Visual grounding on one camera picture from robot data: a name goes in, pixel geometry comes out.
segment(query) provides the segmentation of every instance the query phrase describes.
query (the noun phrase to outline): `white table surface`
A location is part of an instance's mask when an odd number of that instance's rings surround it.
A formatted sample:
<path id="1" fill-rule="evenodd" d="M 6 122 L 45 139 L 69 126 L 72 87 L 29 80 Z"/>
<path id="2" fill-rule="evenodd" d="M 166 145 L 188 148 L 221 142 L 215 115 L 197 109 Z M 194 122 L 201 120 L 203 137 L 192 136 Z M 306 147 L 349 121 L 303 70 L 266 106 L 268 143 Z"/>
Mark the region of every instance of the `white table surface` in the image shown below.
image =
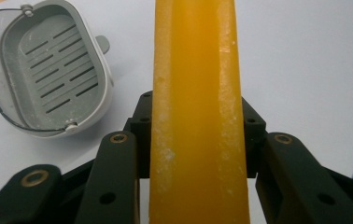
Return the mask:
<path id="1" fill-rule="evenodd" d="M 268 132 L 299 137 L 321 164 L 353 175 L 353 1 L 235 0 L 244 97 Z M 0 7 L 34 1 L 8 0 Z M 0 115 L 0 188 L 12 175 L 49 163 L 68 172 L 95 157 L 100 139 L 121 130 L 139 95 L 152 89 L 154 0 L 70 0 L 95 35 L 105 35 L 115 78 L 106 115 L 56 140 L 14 129 Z M 265 223 L 249 180 L 251 223 Z M 148 181 L 142 181 L 148 223 Z"/>

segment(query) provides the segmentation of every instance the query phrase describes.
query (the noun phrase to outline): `brass ring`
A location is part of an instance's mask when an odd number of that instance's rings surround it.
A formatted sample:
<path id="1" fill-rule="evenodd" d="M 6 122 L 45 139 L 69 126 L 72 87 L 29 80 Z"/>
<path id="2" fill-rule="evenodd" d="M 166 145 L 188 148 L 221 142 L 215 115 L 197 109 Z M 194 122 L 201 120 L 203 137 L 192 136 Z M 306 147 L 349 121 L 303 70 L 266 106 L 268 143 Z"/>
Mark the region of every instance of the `brass ring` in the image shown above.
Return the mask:
<path id="1" fill-rule="evenodd" d="M 275 140 L 279 143 L 286 144 L 286 145 L 292 143 L 292 138 L 286 134 L 276 134 Z"/>
<path id="2" fill-rule="evenodd" d="M 112 143 L 122 143 L 122 142 L 127 141 L 127 139 L 128 139 L 127 134 L 118 133 L 118 134 L 112 135 L 110 137 L 110 142 L 112 142 Z"/>
<path id="3" fill-rule="evenodd" d="M 30 177 L 34 175 L 40 175 L 40 177 L 34 180 L 30 180 Z M 48 177 L 49 177 L 49 172 L 45 170 L 34 170 L 33 172 L 29 173 L 21 180 L 21 184 L 23 187 L 30 188 L 43 183 Z"/>

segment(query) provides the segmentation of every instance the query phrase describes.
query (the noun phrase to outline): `soap dish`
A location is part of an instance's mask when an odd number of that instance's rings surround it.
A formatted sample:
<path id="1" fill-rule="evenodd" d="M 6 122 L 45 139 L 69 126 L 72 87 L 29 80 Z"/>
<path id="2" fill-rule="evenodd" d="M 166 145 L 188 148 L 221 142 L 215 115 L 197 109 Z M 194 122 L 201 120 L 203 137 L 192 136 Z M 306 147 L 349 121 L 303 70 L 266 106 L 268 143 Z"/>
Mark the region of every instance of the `soap dish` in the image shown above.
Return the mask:
<path id="1" fill-rule="evenodd" d="M 66 1 L 0 10 L 0 113 L 39 137 L 89 127 L 110 103 L 108 49 Z"/>

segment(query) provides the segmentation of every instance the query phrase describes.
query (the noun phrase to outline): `yellow cylindrical object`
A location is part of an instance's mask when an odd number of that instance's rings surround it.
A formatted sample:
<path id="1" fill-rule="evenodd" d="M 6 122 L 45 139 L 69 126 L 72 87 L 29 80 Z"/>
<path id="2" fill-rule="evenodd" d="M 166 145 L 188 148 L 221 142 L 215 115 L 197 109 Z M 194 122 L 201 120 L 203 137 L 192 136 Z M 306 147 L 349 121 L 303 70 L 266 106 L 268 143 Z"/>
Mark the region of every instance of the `yellow cylindrical object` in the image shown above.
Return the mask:
<path id="1" fill-rule="evenodd" d="M 150 224 L 249 223 L 233 0 L 157 0 Z"/>

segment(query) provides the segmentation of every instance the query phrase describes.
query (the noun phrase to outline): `screw hole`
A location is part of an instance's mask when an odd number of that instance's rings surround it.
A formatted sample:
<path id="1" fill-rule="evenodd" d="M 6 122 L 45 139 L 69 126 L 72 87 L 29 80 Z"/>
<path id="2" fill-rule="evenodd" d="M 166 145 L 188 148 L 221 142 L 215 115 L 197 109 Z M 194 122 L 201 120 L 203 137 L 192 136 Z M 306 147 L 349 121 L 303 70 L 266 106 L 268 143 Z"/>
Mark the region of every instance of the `screw hole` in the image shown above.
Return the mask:
<path id="1" fill-rule="evenodd" d="M 26 188 L 34 187 L 43 183 L 48 177 L 49 172 L 45 170 L 35 170 L 21 180 L 21 185 Z"/>
<path id="2" fill-rule="evenodd" d="M 319 200 L 322 203 L 325 203 L 325 204 L 328 204 L 328 205 L 336 204 L 336 201 L 334 200 L 334 198 L 329 196 L 328 194 L 320 193 L 317 197 L 319 198 Z"/>
<path id="3" fill-rule="evenodd" d="M 282 144 L 290 144 L 292 143 L 292 138 L 285 135 L 285 134 L 277 134 L 275 136 L 275 140 L 279 143 L 282 143 Z"/>
<path id="4" fill-rule="evenodd" d="M 101 204 L 110 204 L 115 202 L 115 200 L 116 200 L 116 195 L 112 192 L 105 193 L 100 197 Z"/>
<path id="5" fill-rule="evenodd" d="M 118 133 L 110 137 L 110 142 L 112 143 L 122 143 L 127 141 L 127 135 L 124 133 Z"/>

